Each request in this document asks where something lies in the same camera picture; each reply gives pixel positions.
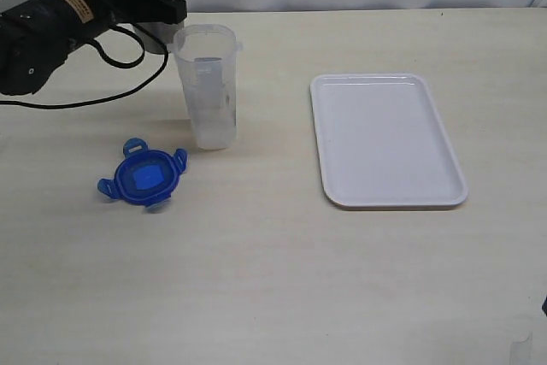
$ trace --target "black cable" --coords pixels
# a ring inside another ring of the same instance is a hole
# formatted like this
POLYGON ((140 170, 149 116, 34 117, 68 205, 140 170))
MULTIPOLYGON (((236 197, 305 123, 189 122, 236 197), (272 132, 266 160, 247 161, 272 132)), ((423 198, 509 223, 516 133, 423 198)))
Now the black cable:
POLYGON ((93 47, 105 62, 107 62, 110 66, 113 66, 115 68, 121 68, 121 69, 127 70, 129 68, 135 68, 140 63, 142 63, 144 61, 144 57, 146 56, 146 50, 144 47, 143 40, 139 36, 137 36, 135 33, 133 33, 131 30, 127 30, 124 27, 110 26, 109 28, 114 32, 123 33, 126 36, 129 36, 140 45, 143 52, 137 60, 130 63, 118 62, 117 60, 114 60, 112 57, 106 54, 101 44, 97 42, 94 38, 87 38, 84 40, 84 43, 93 47))
POLYGON ((19 101, 12 101, 12 100, 0 100, 0 105, 2 106, 18 106, 18 107, 25 107, 27 109, 41 109, 41 110, 64 110, 64 109, 77 109, 80 107, 87 107, 87 106, 94 106, 97 104, 103 104, 103 103, 110 103, 116 100, 120 100, 125 97, 132 96, 133 94, 143 90, 147 85, 149 85, 152 81, 160 77, 160 75, 165 71, 165 69, 168 66, 169 63, 169 50, 168 47, 155 35, 153 35, 151 32, 146 30, 144 27, 140 26, 137 23, 131 23, 133 24, 138 30, 140 30, 142 33, 144 33, 146 36, 154 40, 163 51, 163 63, 160 66, 160 68, 152 74, 147 80, 145 80, 143 83, 135 87, 134 89, 130 91, 126 91, 125 93, 121 93, 115 96, 111 97, 104 97, 99 98, 97 100, 89 100, 87 102, 79 102, 79 103, 70 103, 70 104, 36 104, 36 103, 26 103, 26 102, 19 102, 19 101))

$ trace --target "robotic arm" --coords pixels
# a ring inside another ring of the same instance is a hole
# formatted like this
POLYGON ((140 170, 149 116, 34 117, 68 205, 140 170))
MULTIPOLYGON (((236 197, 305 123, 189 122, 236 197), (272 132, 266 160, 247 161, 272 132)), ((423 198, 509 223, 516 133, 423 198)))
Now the robotic arm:
POLYGON ((29 0, 0 14, 0 93, 36 93, 70 53, 120 23, 171 43, 186 16, 185 0, 29 0))

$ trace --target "plastic cup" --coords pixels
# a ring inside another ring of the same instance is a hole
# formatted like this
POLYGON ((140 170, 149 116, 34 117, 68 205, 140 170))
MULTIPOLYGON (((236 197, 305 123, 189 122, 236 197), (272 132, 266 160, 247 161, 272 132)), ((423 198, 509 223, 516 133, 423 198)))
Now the plastic cup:
POLYGON ((198 147, 228 148, 237 137, 236 35, 220 25, 188 26, 175 35, 173 53, 198 147))

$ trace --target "table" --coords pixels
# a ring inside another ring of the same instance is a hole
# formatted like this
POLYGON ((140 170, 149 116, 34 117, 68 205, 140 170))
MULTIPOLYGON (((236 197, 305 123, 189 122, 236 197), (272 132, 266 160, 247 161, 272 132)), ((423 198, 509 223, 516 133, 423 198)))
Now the table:
MULTIPOLYGON (((0 109, 0 363, 502 364, 530 330, 546 362, 545 10, 189 22, 244 43, 230 150, 196 148, 172 62, 124 101, 0 109), (347 212, 325 199, 309 83, 338 72, 428 81, 470 187, 463 207, 347 212), (162 214, 96 194, 130 137, 190 151, 162 214)), ((32 100, 114 94, 159 63, 116 71, 84 48, 32 100)))

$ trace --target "transparent cup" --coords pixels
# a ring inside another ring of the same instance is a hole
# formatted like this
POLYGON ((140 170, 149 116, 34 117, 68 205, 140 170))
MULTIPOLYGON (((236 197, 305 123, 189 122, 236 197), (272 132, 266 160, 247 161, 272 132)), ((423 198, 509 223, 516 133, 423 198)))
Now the transparent cup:
POLYGON ((236 35, 220 25, 188 26, 175 35, 173 52, 197 145, 228 148, 237 137, 236 35))

